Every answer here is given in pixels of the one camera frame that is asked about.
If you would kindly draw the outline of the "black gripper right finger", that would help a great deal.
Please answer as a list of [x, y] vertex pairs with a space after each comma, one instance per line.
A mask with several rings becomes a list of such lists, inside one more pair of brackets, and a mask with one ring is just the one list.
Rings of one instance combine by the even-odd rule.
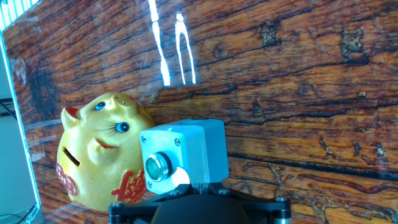
[[200, 216], [210, 223], [292, 224], [292, 207], [285, 197], [260, 198], [221, 183], [198, 184], [198, 193], [207, 196], [200, 205]]

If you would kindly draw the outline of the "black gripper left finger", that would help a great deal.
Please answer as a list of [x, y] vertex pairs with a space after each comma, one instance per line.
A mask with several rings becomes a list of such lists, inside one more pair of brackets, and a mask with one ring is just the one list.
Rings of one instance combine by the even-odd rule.
[[197, 193], [192, 184], [180, 184], [175, 189], [139, 203], [122, 201], [108, 207], [109, 224], [133, 223], [138, 217], [153, 217], [157, 209], [166, 202]]

